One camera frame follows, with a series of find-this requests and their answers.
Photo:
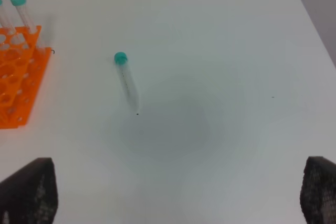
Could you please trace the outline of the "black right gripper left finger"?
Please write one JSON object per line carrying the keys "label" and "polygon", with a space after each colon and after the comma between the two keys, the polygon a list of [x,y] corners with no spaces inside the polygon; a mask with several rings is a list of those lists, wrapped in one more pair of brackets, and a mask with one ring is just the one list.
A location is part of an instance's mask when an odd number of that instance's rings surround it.
{"label": "black right gripper left finger", "polygon": [[53,223],[57,209],[50,157],[37,158],[1,181],[1,223]]}

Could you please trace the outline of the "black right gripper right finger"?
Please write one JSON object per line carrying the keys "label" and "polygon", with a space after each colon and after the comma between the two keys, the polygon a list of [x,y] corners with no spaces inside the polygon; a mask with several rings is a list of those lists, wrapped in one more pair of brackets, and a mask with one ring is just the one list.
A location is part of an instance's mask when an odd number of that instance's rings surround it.
{"label": "black right gripper right finger", "polygon": [[335,163],[310,156],[303,173],[300,206],[306,223],[335,223]]}

